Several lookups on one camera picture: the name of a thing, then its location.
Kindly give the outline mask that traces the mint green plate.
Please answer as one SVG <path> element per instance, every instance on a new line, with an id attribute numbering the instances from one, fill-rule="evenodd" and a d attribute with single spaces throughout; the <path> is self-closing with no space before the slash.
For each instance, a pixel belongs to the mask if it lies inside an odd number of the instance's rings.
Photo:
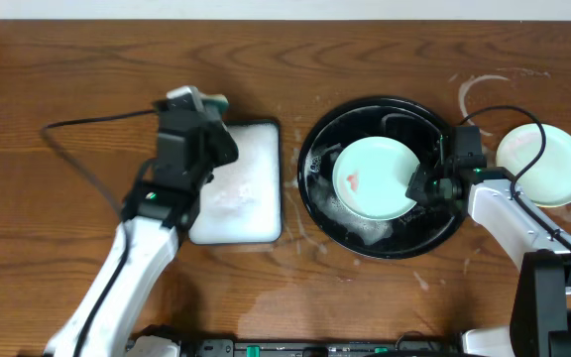
<path id="1" fill-rule="evenodd" d="M 406 191 L 418 165 L 418 157 L 405 144 L 368 137 L 339 154 L 332 184 L 339 201 L 352 213 L 368 220 L 391 220 L 416 206 Z"/>
<path id="2" fill-rule="evenodd" d="M 544 124 L 543 129 L 545 150 L 517 185 L 530 198 L 557 200 L 566 205 L 571 203 L 571 136 L 554 126 Z M 540 145 L 537 125 L 519 126 L 501 140 L 496 153 L 497 166 L 516 175 L 536 157 Z"/>

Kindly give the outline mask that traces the green yellow sponge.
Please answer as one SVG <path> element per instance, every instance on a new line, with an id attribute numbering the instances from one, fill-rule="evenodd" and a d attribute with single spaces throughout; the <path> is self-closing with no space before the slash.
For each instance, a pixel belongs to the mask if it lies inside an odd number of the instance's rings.
<path id="1" fill-rule="evenodd" d="M 212 106 L 220 113 L 225 113 L 229 108 L 229 101 L 223 94 L 201 94 L 202 104 Z"/>

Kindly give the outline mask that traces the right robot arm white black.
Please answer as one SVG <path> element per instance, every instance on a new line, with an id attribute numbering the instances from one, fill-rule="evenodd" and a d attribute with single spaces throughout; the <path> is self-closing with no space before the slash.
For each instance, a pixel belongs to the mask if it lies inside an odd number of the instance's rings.
<path id="1" fill-rule="evenodd" d="M 571 235 L 532 203 L 503 169 L 465 169 L 437 177 L 424 166 L 407 197 L 460 203 L 519 271 L 509 325 L 461 337 L 468 356 L 571 356 Z"/>

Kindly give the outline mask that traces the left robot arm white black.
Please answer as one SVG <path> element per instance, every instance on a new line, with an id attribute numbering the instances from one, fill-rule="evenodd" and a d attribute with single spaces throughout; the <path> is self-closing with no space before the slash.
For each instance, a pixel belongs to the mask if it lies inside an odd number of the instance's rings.
<path id="1" fill-rule="evenodd" d="M 238 158 L 221 115 L 185 109 L 159 117 L 157 154 L 135 174 L 105 262 L 46 356 L 128 356 L 133 327 L 180 236 L 195 221 L 202 188 L 214 169 Z"/>

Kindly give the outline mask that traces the yellow plate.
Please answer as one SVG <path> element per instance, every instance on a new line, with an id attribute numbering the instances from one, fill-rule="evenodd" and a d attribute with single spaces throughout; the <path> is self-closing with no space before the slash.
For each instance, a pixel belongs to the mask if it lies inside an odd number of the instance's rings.
<path id="1" fill-rule="evenodd" d="M 521 195 L 519 198 L 521 198 L 524 202 L 529 202 L 530 204 L 534 204 L 534 205 L 539 206 L 539 207 L 553 208 L 553 207 L 558 207 L 558 206 L 563 205 L 563 203 L 561 203 L 557 200 L 533 199 L 533 198 L 530 198 L 528 196 L 523 196 L 523 195 Z"/>

